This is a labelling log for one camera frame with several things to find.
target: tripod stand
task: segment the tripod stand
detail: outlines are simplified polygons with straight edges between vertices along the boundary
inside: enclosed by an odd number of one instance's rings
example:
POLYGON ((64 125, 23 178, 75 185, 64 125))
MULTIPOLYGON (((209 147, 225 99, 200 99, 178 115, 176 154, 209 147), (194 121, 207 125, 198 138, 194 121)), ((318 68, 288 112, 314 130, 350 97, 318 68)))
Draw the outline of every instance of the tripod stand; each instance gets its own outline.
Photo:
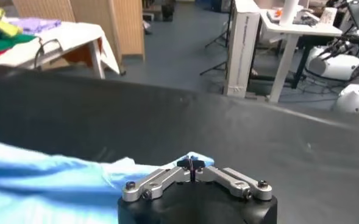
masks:
POLYGON ((215 39, 213 39, 211 42, 209 42, 208 44, 205 45, 205 48, 208 48, 211 44, 216 43, 222 47, 228 47, 228 42, 229 42, 229 35, 230 35, 230 22, 231 22, 231 17, 232 17, 232 7, 233 7, 233 0, 230 0, 230 7, 229 7, 229 17, 228 17, 228 26, 227 29, 220 34, 218 37, 216 37, 215 39), (222 44, 220 42, 217 42, 220 38, 223 38, 225 36, 225 44, 222 44))
MULTIPOLYGON (((229 18, 228 18, 228 26, 227 26, 227 30, 224 31, 222 34, 220 34, 220 36, 218 36, 217 38, 215 38, 214 40, 212 40, 210 43, 208 43, 206 47, 209 47, 209 45, 211 45, 212 43, 217 43, 220 46, 223 46, 225 48, 228 47, 228 43, 229 43, 229 35, 230 35, 230 23, 232 21, 232 11, 233 11, 233 0, 230 0, 230 7, 229 7, 229 18), (223 37, 224 35, 226 35, 226 43, 225 45, 222 45, 221 43, 217 42, 217 40, 221 37, 223 37)), ((203 72, 201 72, 199 75, 204 75, 205 73, 212 71, 212 70, 217 70, 217 71, 226 71, 227 70, 227 60, 225 60, 224 62, 215 65, 213 67, 211 67, 210 69, 207 69, 203 72)))

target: black table surface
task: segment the black table surface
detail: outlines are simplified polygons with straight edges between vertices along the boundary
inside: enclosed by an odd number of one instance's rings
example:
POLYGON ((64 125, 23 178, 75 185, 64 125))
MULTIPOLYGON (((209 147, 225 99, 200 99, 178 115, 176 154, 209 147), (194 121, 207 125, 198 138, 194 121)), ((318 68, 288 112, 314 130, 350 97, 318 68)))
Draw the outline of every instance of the black table surface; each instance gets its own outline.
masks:
POLYGON ((199 152, 269 181, 280 223, 359 223, 359 115, 0 67, 0 142, 155 165, 199 152))

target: wooden panel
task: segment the wooden panel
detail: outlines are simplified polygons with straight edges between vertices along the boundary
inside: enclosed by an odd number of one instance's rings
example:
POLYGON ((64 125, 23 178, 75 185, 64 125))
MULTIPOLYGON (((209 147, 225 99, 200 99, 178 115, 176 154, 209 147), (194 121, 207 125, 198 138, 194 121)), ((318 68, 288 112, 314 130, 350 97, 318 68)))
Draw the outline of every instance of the wooden panel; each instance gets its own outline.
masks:
POLYGON ((69 0, 13 0, 20 17, 40 17, 75 22, 69 0))
POLYGON ((102 27, 114 55, 121 65, 122 53, 117 37, 116 15, 112 0, 70 0, 77 22, 98 24, 102 27))
POLYGON ((118 38, 123 55, 144 56, 143 11, 141 0, 113 0, 118 38))

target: white table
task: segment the white table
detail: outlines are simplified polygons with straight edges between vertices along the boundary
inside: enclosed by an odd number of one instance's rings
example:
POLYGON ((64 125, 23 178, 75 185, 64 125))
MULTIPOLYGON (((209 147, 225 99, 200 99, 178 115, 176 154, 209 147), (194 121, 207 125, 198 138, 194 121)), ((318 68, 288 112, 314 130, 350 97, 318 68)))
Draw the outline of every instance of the white table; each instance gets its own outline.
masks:
MULTIPOLYGON (((105 33, 99 25, 88 23, 62 22, 62 25, 51 30, 44 31, 36 36, 42 39, 42 43, 50 40, 43 47, 44 55, 37 59, 37 66, 61 57, 63 54, 89 45, 94 73, 101 79, 105 78, 102 63, 119 74, 119 66, 114 57, 113 51, 106 39, 105 33), (99 50, 98 39, 102 40, 99 50)), ((34 60, 37 50, 41 44, 39 38, 28 43, 17 44, 6 53, 0 55, 0 65, 34 68, 34 60)))
POLYGON ((260 10, 260 17, 266 30, 269 32, 286 34, 285 50, 279 64, 269 98, 270 102, 278 102, 279 96, 282 92, 283 84, 285 83, 285 79, 289 73, 291 61, 294 55, 294 50, 296 49, 299 37, 302 35, 338 37, 342 34, 342 30, 339 30, 338 28, 331 25, 325 24, 318 24, 313 27, 298 24, 292 24, 290 26, 280 26, 270 21, 267 16, 267 11, 267 9, 260 10))

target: table leg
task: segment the table leg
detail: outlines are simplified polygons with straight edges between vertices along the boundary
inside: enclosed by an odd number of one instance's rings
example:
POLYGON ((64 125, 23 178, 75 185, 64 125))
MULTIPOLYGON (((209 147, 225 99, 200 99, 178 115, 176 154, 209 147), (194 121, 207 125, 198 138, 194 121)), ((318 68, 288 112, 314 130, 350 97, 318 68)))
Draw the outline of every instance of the table leg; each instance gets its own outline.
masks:
POLYGON ((278 102, 279 96, 281 95, 283 84, 288 75, 291 61, 293 59, 294 50, 296 49, 299 35, 289 34, 286 40, 285 50, 279 63, 277 75, 275 76, 274 84, 271 88, 270 102, 278 102))
POLYGON ((99 50, 98 40, 94 40, 88 44, 90 48, 91 60, 93 62, 93 68, 96 75, 101 79, 105 79, 105 73, 102 69, 101 63, 101 51, 99 50))
POLYGON ((300 82, 300 79, 302 77, 302 72, 304 71, 305 64, 307 63, 308 56, 309 56, 309 53, 311 52, 312 48, 313 48, 313 45, 311 45, 311 44, 306 44, 304 46, 304 52, 302 53, 302 57, 301 57, 299 67, 297 68, 297 71, 296 71, 296 73, 294 75, 294 79, 293 79, 294 81, 291 84, 292 89, 296 89, 297 85, 300 82))

